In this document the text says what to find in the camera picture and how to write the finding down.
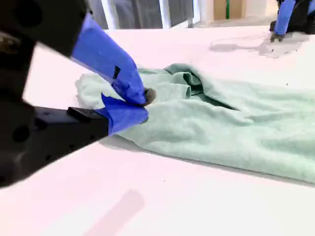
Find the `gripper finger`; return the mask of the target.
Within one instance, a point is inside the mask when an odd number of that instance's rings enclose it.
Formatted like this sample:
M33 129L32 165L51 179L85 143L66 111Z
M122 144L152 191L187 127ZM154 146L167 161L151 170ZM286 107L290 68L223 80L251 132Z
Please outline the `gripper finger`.
M101 96L103 108L66 110L35 107L26 150L19 159L22 170L38 170L104 137L148 119L148 111L120 99Z
M282 41L289 24L290 17L294 9L294 0L282 0L277 20L270 41Z
M84 0L1 1L0 85L16 96L23 93L37 43L97 73L128 103L146 106L155 99L131 56L98 25Z

